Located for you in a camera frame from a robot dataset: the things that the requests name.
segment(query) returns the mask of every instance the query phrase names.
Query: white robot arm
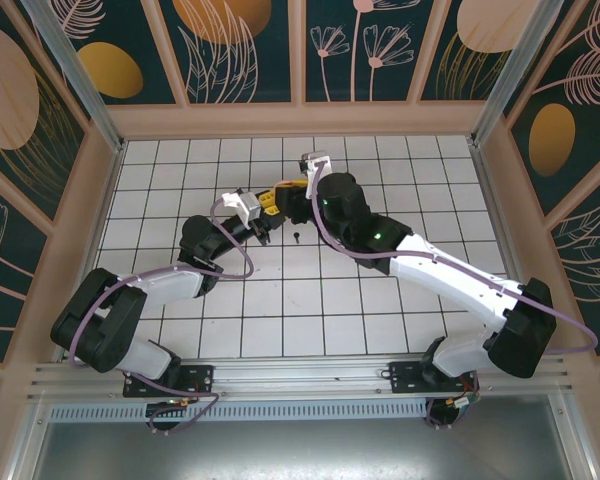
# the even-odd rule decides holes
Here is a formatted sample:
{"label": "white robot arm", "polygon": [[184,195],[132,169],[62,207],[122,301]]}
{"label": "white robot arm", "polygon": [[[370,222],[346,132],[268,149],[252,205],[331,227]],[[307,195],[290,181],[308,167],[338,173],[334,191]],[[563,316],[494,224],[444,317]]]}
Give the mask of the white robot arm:
{"label": "white robot arm", "polygon": [[[318,160],[326,161],[330,167],[328,157],[320,155],[301,164],[309,181],[287,182],[258,195],[238,191],[227,196],[225,203],[236,208],[238,214],[226,220],[223,226],[241,244],[253,236],[266,244],[268,232],[286,219],[292,223],[315,221],[309,192]],[[433,342],[422,364],[423,377],[429,383],[435,385],[443,378],[458,377],[490,366],[522,378],[533,374],[555,330],[555,318],[489,288],[476,277],[489,279],[509,291],[551,306],[549,289],[544,283],[532,279],[527,285],[519,285],[482,272],[438,250],[408,226],[371,213],[361,187],[350,174],[331,173],[330,168],[326,171],[328,175],[320,178],[317,187],[320,214],[330,235],[343,247],[363,254],[422,252],[433,258],[432,261],[414,256],[389,258],[385,255],[380,260],[356,260],[358,263],[423,285],[462,305],[484,323],[479,332],[441,337]],[[134,336],[141,312],[207,294],[217,278],[184,271],[180,267],[190,265],[221,271],[213,261],[233,248],[227,238],[202,216],[188,219],[182,234],[178,258],[181,263],[149,279],[130,282],[105,305],[105,308],[110,307],[106,317],[94,315],[76,349],[82,361],[100,372],[115,368],[152,380],[164,380],[169,376],[176,355]],[[448,265],[450,262],[436,259],[460,265],[471,275],[452,268]],[[56,321],[52,340],[68,349],[87,309],[117,281],[118,278],[106,270],[92,271]]]}

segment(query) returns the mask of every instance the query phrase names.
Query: yellow oval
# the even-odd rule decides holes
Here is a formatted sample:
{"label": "yellow oval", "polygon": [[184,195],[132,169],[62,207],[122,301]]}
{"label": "yellow oval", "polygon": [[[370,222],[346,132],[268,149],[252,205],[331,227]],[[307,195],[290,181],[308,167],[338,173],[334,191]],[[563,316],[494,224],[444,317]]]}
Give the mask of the yellow oval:
{"label": "yellow oval", "polygon": [[576,138],[576,122],[569,109],[546,105],[536,115],[529,135],[531,166],[543,177],[557,173],[569,158]]}
{"label": "yellow oval", "polygon": [[180,19],[198,37],[217,44],[237,43],[238,37],[230,38],[225,3],[236,22],[238,18],[244,20],[252,37],[261,33],[271,19],[271,0],[173,0]]}
{"label": "yellow oval", "polygon": [[27,143],[39,109],[35,70],[18,44],[0,30],[0,148],[15,150]]}
{"label": "yellow oval", "polygon": [[458,10],[458,37],[473,51],[500,53],[513,49],[538,0],[463,0]]}
{"label": "yellow oval", "polygon": [[130,98],[142,90],[142,72],[131,56],[115,45],[94,42],[78,51],[85,70],[100,93]]}

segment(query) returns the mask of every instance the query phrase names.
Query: white bracket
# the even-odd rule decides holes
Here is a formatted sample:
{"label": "white bracket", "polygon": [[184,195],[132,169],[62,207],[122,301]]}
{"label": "white bracket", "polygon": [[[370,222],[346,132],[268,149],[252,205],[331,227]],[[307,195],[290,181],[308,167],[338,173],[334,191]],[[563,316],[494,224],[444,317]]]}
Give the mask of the white bracket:
{"label": "white bracket", "polygon": [[331,159],[329,158],[329,155],[327,155],[326,152],[319,151],[319,152],[305,153],[304,155],[302,155],[301,165],[303,165],[303,170],[304,170],[305,174],[307,175],[307,180],[308,180],[307,193],[306,193],[307,199],[311,198],[311,191],[313,189],[313,179],[315,178],[316,172],[318,171],[318,167],[317,167],[318,163],[325,163],[324,167],[322,168],[322,173],[320,175],[320,178],[324,178],[327,175],[330,175],[333,173],[333,170],[331,169]]}
{"label": "white bracket", "polygon": [[233,208],[242,224],[250,229],[249,222],[260,216],[260,202],[252,192],[247,193],[223,193],[222,201],[225,207]]}

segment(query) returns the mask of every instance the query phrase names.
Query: grid floor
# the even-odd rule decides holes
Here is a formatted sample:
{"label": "grid floor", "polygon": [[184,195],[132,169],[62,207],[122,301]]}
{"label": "grid floor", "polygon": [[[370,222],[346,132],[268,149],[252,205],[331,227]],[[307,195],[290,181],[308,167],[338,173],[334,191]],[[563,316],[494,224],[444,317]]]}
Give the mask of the grid floor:
{"label": "grid floor", "polygon": [[[500,250],[461,136],[357,136],[130,142],[98,251],[116,274],[166,266],[183,222],[208,215],[237,187],[300,178],[303,153],[325,150],[349,171],[373,211],[411,226],[442,250],[503,275]],[[229,210],[219,209],[221,215]],[[300,234],[298,242],[294,233]],[[431,341],[481,323],[418,285],[358,267],[290,223],[266,247],[249,241],[256,271],[219,282],[204,298],[145,311],[138,334],[183,358],[424,352]],[[233,251],[218,263],[244,272]]]}

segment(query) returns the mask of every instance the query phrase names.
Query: ventilation slot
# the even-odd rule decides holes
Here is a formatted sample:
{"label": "ventilation slot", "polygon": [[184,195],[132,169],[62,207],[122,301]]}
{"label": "ventilation slot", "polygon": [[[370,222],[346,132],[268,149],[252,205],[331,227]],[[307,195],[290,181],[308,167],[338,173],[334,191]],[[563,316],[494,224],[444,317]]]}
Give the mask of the ventilation slot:
{"label": "ventilation slot", "polygon": [[[206,404],[190,405],[186,411],[165,412],[156,421],[190,420]],[[146,405],[55,405],[51,423],[132,423],[148,421]],[[207,422],[268,420],[337,420],[362,418],[424,417],[424,399],[333,400],[293,402],[220,402],[200,418]]]}

